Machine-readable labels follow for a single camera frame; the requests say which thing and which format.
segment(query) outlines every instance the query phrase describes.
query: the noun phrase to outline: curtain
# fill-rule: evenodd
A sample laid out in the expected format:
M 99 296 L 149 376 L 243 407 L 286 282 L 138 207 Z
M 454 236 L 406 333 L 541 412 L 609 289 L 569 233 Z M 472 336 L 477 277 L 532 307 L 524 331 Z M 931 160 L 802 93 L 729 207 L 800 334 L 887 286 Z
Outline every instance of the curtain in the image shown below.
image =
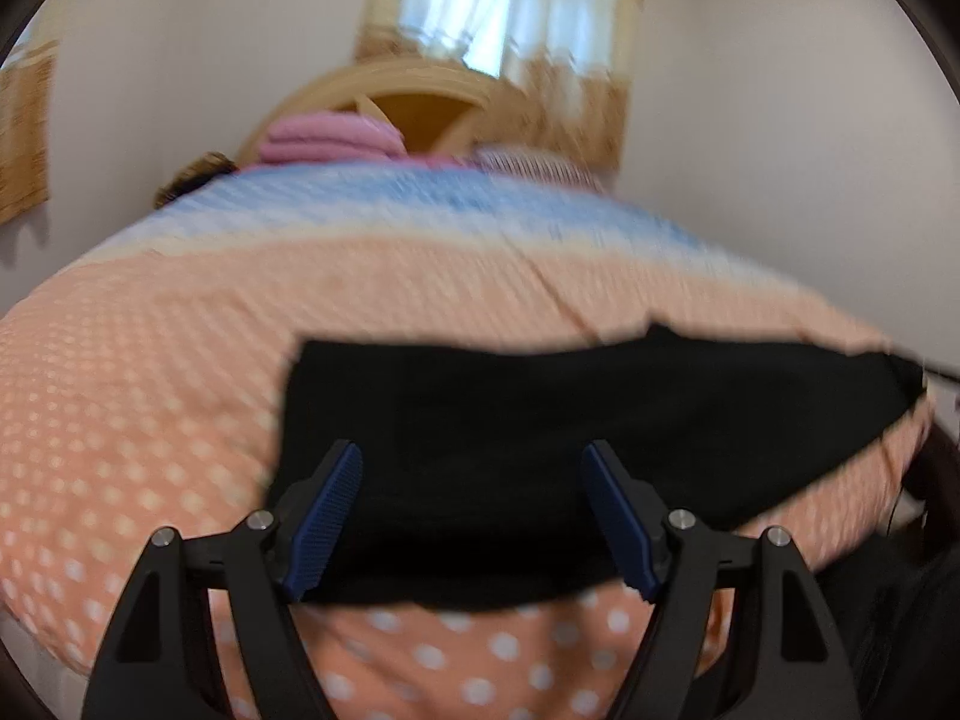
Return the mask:
M 619 167 L 642 0 L 512 0 L 500 78 L 481 133 Z M 506 84 L 525 93 L 517 106 Z
M 499 76 L 481 140 L 615 169 L 641 2 L 368 0 L 356 57 L 409 53 Z
M 49 197 L 47 109 L 71 1 L 46 0 L 0 69 L 0 224 Z

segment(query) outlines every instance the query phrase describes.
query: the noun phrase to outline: blue gripper pad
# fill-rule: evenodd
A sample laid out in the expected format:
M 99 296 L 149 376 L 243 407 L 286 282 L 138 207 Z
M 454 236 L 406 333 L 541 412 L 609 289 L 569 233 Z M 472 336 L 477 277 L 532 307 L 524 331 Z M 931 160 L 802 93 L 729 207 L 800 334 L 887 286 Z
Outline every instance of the blue gripper pad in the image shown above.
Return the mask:
M 363 455 L 338 440 L 313 476 L 291 485 L 277 504 L 277 581 L 292 601 L 320 584 L 363 479 Z
M 616 567 L 626 584 L 654 603 L 670 569 L 662 522 L 666 507 L 651 485 L 632 479 L 610 445 L 587 445 L 581 477 Z

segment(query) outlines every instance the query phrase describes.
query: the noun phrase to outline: wooden headboard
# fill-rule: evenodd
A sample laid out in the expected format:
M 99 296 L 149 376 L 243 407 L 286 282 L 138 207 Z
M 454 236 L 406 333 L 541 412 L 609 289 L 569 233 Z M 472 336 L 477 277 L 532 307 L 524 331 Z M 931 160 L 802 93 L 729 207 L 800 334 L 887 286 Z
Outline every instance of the wooden headboard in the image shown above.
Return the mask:
M 256 147 L 277 119 L 314 111 L 356 111 L 400 129 L 412 154 L 467 151 L 498 81 L 461 65 L 389 57 L 343 68 L 296 90 L 270 112 L 240 148 L 238 165 L 256 162 Z

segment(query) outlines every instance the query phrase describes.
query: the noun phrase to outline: folded pink blanket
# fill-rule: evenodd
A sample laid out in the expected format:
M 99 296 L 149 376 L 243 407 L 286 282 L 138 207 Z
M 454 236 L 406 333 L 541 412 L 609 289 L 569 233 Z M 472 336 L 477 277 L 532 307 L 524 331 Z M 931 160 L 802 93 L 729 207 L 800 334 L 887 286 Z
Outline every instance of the folded pink blanket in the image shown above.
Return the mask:
M 286 162 L 389 162 L 391 156 L 382 148 L 352 146 L 340 141 L 264 141 L 260 144 L 260 160 L 270 165 Z
M 392 124 L 355 113 L 320 111 L 279 119 L 267 130 L 271 143 L 336 141 L 376 149 L 387 154 L 405 154 L 403 134 Z

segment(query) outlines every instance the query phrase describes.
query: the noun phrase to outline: bed sheet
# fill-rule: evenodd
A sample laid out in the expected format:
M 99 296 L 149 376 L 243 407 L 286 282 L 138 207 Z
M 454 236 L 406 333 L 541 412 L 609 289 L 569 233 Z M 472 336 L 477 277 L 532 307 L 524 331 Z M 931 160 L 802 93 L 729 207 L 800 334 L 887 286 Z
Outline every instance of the bed sheet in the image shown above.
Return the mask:
M 256 507 L 303 337 L 522 350 L 603 343 L 652 320 L 714 338 L 887 344 L 819 295 L 595 194 L 411 166 L 217 180 L 0 322 L 3 600 L 88 671 L 153 529 L 223 531 Z M 851 548 L 889 508 L 929 414 L 920 403 L 744 532 L 781 522 L 813 565 Z M 220 594 L 213 610 L 234 709 L 253 716 Z M 718 595 L 704 660 L 729 612 Z M 295 612 L 339 716 L 381 720 L 598 715 L 649 614 L 619 583 L 497 613 Z

